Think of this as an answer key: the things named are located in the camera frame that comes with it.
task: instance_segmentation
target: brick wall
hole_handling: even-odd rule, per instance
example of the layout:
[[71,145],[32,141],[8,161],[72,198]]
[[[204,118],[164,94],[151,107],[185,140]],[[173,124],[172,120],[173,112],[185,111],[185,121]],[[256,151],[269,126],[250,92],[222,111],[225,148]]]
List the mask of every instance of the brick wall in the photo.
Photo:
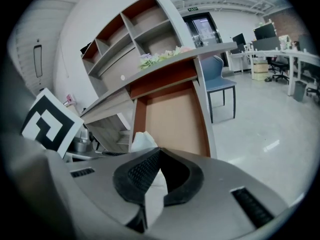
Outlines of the brick wall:
[[309,35],[308,29],[293,8],[288,8],[264,17],[274,22],[278,37],[289,35],[292,41],[298,41],[300,35]]

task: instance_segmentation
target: exit sign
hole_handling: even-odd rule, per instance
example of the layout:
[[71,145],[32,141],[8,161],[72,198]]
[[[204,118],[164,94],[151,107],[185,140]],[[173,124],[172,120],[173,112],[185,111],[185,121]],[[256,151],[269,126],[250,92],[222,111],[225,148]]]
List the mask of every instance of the exit sign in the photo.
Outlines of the exit sign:
[[188,9],[189,12],[198,11],[198,7],[193,7]]

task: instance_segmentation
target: desk leg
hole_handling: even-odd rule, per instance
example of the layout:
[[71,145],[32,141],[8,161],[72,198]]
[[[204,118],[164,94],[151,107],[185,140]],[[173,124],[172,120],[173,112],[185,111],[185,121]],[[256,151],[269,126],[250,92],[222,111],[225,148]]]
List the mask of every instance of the desk leg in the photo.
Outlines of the desk leg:
[[232,57],[229,57],[229,70],[234,71],[234,59]]
[[251,66],[251,79],[255,79],[255,72],[254,72],[254,58],[250,55],[250,66]]
[[294,91],[294,88],[293,88],[293,84],[294,84],[294,57],[293,56],[289,56],[289,69],[290,69],[290,73],[289,73],[288,96],[291,96]]
[[241,57],[240,58],[240,69],[241,69],[241,73],[244,72],[244,57]]
[[301,61],[298,59],[298,80],[301,80]]

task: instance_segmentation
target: chair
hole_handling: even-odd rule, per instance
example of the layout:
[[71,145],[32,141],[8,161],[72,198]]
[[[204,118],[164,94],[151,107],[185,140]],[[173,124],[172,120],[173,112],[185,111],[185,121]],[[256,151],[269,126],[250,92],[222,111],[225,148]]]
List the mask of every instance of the chair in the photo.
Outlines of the chair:
[[320,100],[320,85],[319,85],[319,82],[320,82],[320,68],[317,67],[317,66],[314,66],[314,65],[308,65],[303,70],[308,70],[310,72],[311,76],[315,79],[316,85],[317,85],[317,88],[308,87],[306,89],[305,94],[307,96],[311,96],[310,94],[315,94],[318,97],[318,99]]
[[222,91],[223,92],[223,105],[226,104],[225,100],[225,90],[233,89],[233,118],[236,117],[236,82],[225,79],[222,77],[222,68],[224,67],[224,62],[218,56],[213,56],[201,60],[201,67],[203,71],[206,93],[209,100],[209,109],[211,123],[213,123],[213,113],[210,94]]
[[289,76],[284,75],[284,72],[286,70],[289,69],[289,64],[288,63],[284,63],[281,61],[270,61],[269,65],[271,65],[273,71],[278,68],[277,70],[281,73],[281,74],[273,74],[272,78],[275,77],[275,81],[278,82],[278,79],[285,79],[287,81],[287,84],[289,84]]

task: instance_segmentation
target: blue chair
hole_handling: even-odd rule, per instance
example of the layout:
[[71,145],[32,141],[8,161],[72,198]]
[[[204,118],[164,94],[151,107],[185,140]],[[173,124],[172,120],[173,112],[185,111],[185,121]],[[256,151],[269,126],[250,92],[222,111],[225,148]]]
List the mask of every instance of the blue chair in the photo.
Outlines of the blue chair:
[[233,89],[233,118],[236,117],[236,82],[225,79],[221,76],[222,69],[224,67],[224,62],[218,56],[213,56],[201,60],[201,67],[203,71],[206,93],[208,95],[209,100],[209,109],[210,109],[210,117],[211,123],[213,123],[213,113],[212,113],[212,105],[210,94],[223,91],[223,105],[226,104],[225,100],[225,90]]

